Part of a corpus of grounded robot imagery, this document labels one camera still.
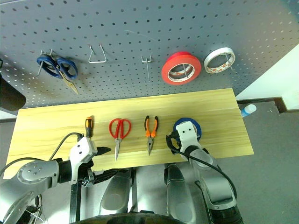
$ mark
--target robotic hand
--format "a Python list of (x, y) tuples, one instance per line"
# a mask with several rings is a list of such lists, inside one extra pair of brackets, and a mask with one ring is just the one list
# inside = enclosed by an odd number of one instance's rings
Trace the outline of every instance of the robotic hand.
[[(171, 139), (180, 139), (179, 149)], [(213, 224), (242, 224), (242, 217), (236, 205), (236, 190), (230, 178), (218, 167), (206, 149), (202, 149), (190, 121), (176, 126), (176, 131), (166, 136), (168, 147), (179, 153), (193, 167), (196, 185), (201, 189), (206, 204), (206, 212)]]
[(92, 158), (108, 151), (110, 148), (97, 148), (90, 138), (83, 137), (71, 148), (70, 160), (25, 164), (12, 179), (0, 185), (0, 223), (17, 223), (28, 204), (57, 183), (82, 181), (88, 187), (109, 179), (111, 175), (106, 175), (102, 180), (102, 175), (94, 175), (90, 169), (93, 166)]

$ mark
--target orange pliers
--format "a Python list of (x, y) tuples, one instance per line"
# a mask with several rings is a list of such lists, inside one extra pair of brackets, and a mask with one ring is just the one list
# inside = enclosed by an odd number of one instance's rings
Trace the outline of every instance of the orange pliers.
[(153, 144), (154, 144), (154, 137), (156, 136), (158, 130), (159, 120), (158, 117), (155, 116), (155, 127), (153, 132), (151, 133), (149, 130), (149, 119), (150, 119), (149, 115), (146, 116), (144, 121), (144, 128), (145, 128), (145, 137), (148, 137), (148, 152), (150, 155), (151, 149), (153, 148)]

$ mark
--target pliers handle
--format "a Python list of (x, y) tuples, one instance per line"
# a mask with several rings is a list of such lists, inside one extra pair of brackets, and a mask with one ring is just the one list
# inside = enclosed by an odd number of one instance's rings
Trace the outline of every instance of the pliers handle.
[(154, 130), (152, 132), (150, 132), (150, 130), (149, 130), (149, 119), (150, 119), (150, 117), (148, 115), (148, 116), (146, 116), (145, 121), (144, 121), (145, 136), (154, 138), (157, 134), (157, 130), (158, 130), (158, 127), (159, 127), (158, 116), (155, 116), (155, 127), (154, 127)]

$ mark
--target scissors blade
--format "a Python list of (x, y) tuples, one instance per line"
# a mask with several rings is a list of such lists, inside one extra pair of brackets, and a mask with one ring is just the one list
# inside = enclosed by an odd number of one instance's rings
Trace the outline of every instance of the scissors blade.
[(148, 137), (148, 152), (150, 155), (151, 149), (153, 148), (154, 139), (152, 137)]
[(79, 95), (79, 92), (75, 86), (74, 83), (72, 83), (71, 81), (67, 80), (67, 78), (65, 77), (64, 73), (62, 71), (59, 71), (60, 75), (62, 76), (64, 83), (70, 87), (77, 95)]
[(115, 161), (117, 160), (118, 152), (120, 151), (120, 142), (121, 139), (115, 139)]

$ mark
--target scissors handle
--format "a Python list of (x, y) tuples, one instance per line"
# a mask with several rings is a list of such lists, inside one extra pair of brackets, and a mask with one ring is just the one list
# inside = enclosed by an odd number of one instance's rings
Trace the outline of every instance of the scissors handle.
[[(117, 126), (116, 126), (115, 133), (113, 133), (113, 132), (112, 132), (112, 124), (113, 124), (115, 121), (117, 121)], [(128, 131), (127, 131), (127, 133), (126, 133), (125, 135), (123, 134), (123, 131), (124, 131), (124, 122), (128, 123), (128, 125), (129, 125)], [(130, 132), (130, 130), (131, 130), (131, 123), (130, 123), (130, 121), (127, 120), (127, 119), (119, 119), (119, 118), (116, 118), (116, 119), (112, 120), (112, 121), (110, 122), (110, 124), (109, 124), (109, 132), (110, 132), (110, 134), (111, 134), (111, 136), (112, 136), (113, 138), (115, 138), (115, 139), (118, 138), (118, 134), (119, 134), (119, 130), (120, 130), (120, 128), (121, 128), (120, 139), (124, 139), (124, 138), (129, 134), (129, 132)]]
[(59, 71), (56, 68), (56, 62), (54, 61), (54, 59), (49, 56), (49, 55), (42, 55), (40, 57), (37, 58), (36, 62), (41, 65), (41, 63), (43, 62), (42, 68), (50, 75), (54, 76), (55, 78), (60, 78), (62, 79), (62, 76), (60, 75)]
[[(76, 67), (76, 65), (73, 61), (68, 60), (64, 57), (59, 57), (57, 59), (57, 64), (59, 65), (60, 70), (65, 74), (65, 76), (67, 78), (70, 78), (70, 79), (76, 79), (77, 78), (78, 69), (77, 69), (77, 67)], [(75, 74), (69, 73), (70, 67), (72, 67), (75, 70)]]

